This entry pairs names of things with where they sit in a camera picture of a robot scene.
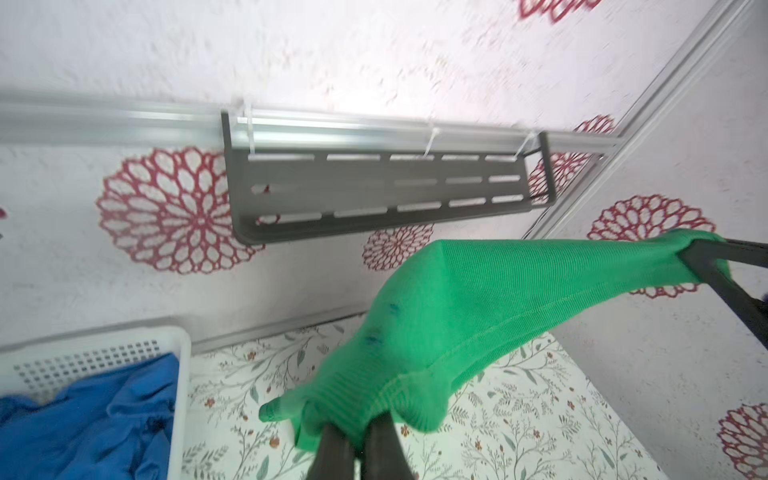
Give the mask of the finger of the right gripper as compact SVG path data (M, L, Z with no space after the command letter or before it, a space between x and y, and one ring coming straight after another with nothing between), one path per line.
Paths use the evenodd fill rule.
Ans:
M767 349L767 295L751 296L732 278L729 270L730 262L766 269L767 245L744 240L698 239L678 257L698 280L713 289Z

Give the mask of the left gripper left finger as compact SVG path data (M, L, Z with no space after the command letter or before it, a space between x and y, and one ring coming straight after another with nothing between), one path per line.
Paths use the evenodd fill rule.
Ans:
M307 480L354 480L356 451L344 433L326 424Z

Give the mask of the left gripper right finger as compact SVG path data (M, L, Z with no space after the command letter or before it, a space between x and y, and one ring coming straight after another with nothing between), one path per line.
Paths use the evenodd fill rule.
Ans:
M384 413L366 430L361 461L363 480L414 480L397 436L393 417Z

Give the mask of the green tank top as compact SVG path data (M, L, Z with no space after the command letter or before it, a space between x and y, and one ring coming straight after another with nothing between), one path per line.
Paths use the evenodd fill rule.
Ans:
M435 241L389 278L314 377L263 404L259 418L291 422L311 452L328 424L361 447L384 414L434 432L463 385L530 340L625 293L694 283L679 255L707 238Z

